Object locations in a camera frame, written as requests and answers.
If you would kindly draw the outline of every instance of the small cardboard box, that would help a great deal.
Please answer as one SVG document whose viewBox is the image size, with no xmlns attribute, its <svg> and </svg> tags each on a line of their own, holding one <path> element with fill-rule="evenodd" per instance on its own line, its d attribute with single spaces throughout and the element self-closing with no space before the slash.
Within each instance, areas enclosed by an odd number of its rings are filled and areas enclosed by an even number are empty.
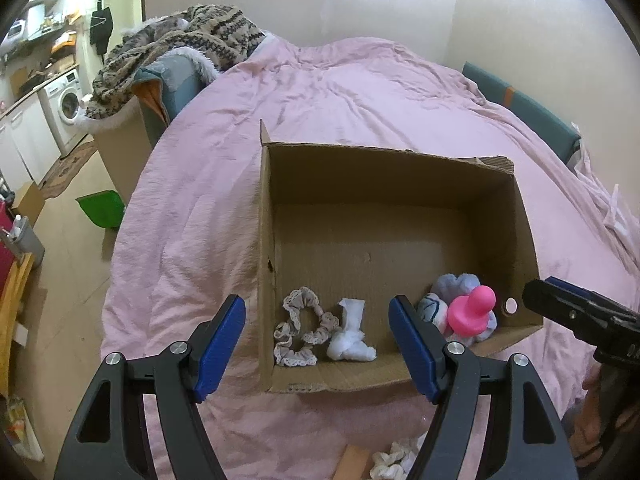
<svg viewBox="0 0 640 480">
<path fill-rule="evenodd" d="M 29 217 L 29 223 L 33 226 L 44 207 L 44 196 L 35 182 L 24 184 L 15 192 L 15 200 L 12 211 L 16 215 Z"/>
<path fill-rule="evenodd" d="M 271 142 L 263 125 L 260 138 L 264 390 L 348 392 L 409 381 L 388 326 L 389 301 L 404 294 L 415 305 L 447 272 L 473 272 L 496 293 L 498 329 L 473 346 L 476 354 L 494 354 L 540 329 L 542 317 L 522 304 L 522 289 L 538 277 L 538 264 L 509 159 L 284 144 Z M 316 366 L 275 365 L 273 330 L 287 319 L 282 300 L 303 285 L 338 317 L 342 298 L 366 301 L 362 330 L 376 348 L 375 361 L 332 362 L 324 345 L 314 348 Z M 512 316 L 504 313 L 508 298 L 518 302 Z M 306 310 L 303 331 L 318 324 Z"/>
</svg>

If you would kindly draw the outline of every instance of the washing machine door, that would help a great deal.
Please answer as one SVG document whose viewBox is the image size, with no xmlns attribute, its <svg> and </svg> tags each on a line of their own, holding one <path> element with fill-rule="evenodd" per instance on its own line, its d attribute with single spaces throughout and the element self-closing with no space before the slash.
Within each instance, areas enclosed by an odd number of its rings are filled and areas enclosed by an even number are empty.
<svg viewBox="0 0 640 480">
<path fill-rule="evenodd" d="M 78 94 L 74 87 L 67 87 L 60 94 L 58 101 L 58 114 L 60 119 L 65 124 L 73 124 L 78 116 L 80 110 L 80 102 L 78 101 Z"/>
</svg>

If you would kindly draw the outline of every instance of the bed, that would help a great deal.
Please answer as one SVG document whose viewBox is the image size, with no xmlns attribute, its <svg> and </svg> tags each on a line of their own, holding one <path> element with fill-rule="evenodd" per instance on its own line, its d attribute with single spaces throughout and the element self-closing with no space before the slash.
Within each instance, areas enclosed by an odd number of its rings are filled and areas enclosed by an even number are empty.
<svg viewBox="0 0 640 480">
<path fill-rule="evenodd" d="M 230 479 L 330 478 L 346 444 L 385 450 L 434 409 L 407 384 L 349 394 L 266 394 L 257 364 L 260 120 L 272 140 L 505 155 L 515 165 L 540 275 L 636 308 L 640 270 L 587 187 L 512 112 L 460 72 L 384 40 L 298 48 L 272 38 L 194 98 L 159 139 L 129 202 L 112 260 L 102 356 L 156 354 L 210 319 L 229 293 L 247 322 L 219 390 L 200 413 Z M 528 355 L 559 413 L 582 396 L 590 348 L 551 322 L 504 353 Z M 146 404 L 160 478 L 170 465 Z M 488 403 L 461 478 L 473 478 Z"/>
</svg>

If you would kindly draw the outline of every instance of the crumpled tissue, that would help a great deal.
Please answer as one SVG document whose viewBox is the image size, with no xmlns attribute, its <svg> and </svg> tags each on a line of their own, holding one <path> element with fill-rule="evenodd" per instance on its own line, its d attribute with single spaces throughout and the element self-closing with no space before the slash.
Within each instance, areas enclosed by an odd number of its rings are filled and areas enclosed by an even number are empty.
<svg viewBox="0 0 640 480">
<path fill-rule="evenodd" d="M 374 453 L 371 456 L 374 466 L 369 471 L 370 480 L 405 480 L 426 436 L 423 433 L 418 438 L 404 438 L 392 443 L 389 453 Z"/>
<path fill-rule="evenodd" d="M 327 357 L 334 361 L 373 361 L 376 349 L 363 341 L 364 332 L 360 331 L 364 300 L 342 298 L 342 326 L 337 328 L 326 351 Z"/>
</svg>

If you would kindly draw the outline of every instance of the orange strap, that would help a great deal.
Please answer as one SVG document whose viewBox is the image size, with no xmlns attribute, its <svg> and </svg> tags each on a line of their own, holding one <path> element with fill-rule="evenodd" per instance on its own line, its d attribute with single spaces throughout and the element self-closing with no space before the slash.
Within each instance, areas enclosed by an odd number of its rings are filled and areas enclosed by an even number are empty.
<svg viewBox="0 0 640 480">
<path fill-rule="evenodd" d="M 515 94 L 516 89 L 513 86 L 509 86 L 504 91 L 504 103 L 502 104 L 505 108 L 511 108 L 511 101 L 513 99 L 513 94 Z"/>
<path fill-rule="evenodd" d="M 131 91 L 160 117 L 164 126 L 169 125 L 169 117 L 165 115 L 164 107 L 162 106 L 162 83 L 160 81 L 151 80 L 136 83 L 131 87 Z"/>
</svg>

